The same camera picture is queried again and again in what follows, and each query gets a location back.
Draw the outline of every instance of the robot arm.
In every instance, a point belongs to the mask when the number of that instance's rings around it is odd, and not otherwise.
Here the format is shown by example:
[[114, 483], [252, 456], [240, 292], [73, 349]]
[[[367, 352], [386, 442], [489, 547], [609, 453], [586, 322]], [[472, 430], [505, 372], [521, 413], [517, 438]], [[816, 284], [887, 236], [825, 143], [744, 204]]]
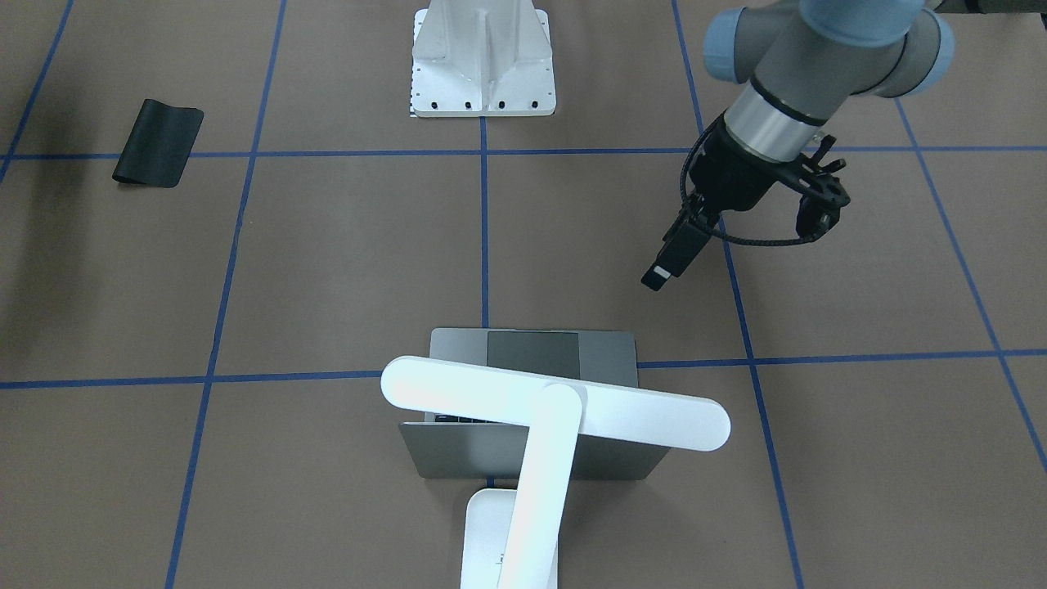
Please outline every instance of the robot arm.
[[[706, 67], [745, 87], [689, 154], [680, 214], [642, 281], [658, 290], [680, 276], [712, 236], [793, 245], [825, 234], [850, 201], [833, 176], [845, 162], [821, 164], [832, 137], [812, 156], [803, 148], [849, 95], [894, 97], [933, 85], [953, 47], [949, 25], [921, 0], [783, 0], [717, 16]], [[715, 228], [723, 210], [749, 210], [775, 182], [800, 194], [797, 239], [743, 240]]]

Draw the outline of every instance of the laptop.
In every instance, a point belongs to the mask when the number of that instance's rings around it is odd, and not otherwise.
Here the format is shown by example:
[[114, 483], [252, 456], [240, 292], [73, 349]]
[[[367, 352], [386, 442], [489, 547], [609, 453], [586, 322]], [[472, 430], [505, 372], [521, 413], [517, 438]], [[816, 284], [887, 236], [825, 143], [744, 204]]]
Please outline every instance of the laptop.
[[[587, 331], [438, 329], [429, 357], [563, 379], [638, 387], [631, 334]], [[426, 479], [517, 479], [528, 429], [454, 415], [424, 414], [400, 425], [418, 474]], [[641, 480], [668, 448], [579, 435], [571, 478]]]

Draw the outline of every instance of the white t-shaped object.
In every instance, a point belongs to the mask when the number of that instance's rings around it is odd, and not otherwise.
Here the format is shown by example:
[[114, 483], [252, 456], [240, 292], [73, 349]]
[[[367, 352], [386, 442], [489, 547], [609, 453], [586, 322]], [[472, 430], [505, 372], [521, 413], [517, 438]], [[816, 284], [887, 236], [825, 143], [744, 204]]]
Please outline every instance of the white t-shaped object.
[[708, 452], [731, 433], [701, 398], [417, 357], [391, 362], [381, 387], [402, 409], [530, 428], [499, 589], [549, 587], [578, 434]]

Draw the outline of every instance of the white mounting bracket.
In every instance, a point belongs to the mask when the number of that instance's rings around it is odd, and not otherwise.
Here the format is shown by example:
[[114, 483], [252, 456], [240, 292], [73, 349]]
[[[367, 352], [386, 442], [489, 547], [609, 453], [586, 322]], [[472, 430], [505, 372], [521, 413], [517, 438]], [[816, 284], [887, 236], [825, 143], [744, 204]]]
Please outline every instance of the white mounting bracket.
[[556, 110], [549, 15], [531, 0], [432, 0], [415, 15], [411, 54], [413, 115]]
[[432, 359], [394, 360], [381, 387], [401, 409], [530, 428], [517, 490], [469, 501], [462, 589], [556, 589], [578, 434], [704, 452], [731, 434], [727, 412], [707, 399]]

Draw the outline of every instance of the black cable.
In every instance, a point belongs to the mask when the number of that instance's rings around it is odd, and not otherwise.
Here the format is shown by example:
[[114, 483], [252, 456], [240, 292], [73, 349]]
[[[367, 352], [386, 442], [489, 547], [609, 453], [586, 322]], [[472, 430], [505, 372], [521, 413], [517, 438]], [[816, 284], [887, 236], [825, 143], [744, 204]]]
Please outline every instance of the black cable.
[[794, 239], [748, 239], [730, 234], [699, 222], [697, 210], [695, 210], [697, 198], [692, 198], [692, 196], [687, 192], [687, 172], [691, 168], [691, 163], [694, 161], [694, 157], [698, 154], [698, 150], [701, 149], [701, 143], [705, 142], [710, 129], [712, 129], [712, 127], [701, 132], [701, 135], [698, 137], [698, 140], [695, 141], [694, 146], [692, 146], [691, 151], [687, 153], [687, 158], [684, 159], [684, 167], [680, 172], [681, 203], [687, 209], [688, 221], [690, 221], [694, 228], [706, 234], [721, 239], [728, 243], [734, 243], [735, 245], [751, 245], [754, 247], [787, 247], [790, 245], [803, 245], [817, 241], [818, 237], [822, 236], [821, 234], [815, 233]]

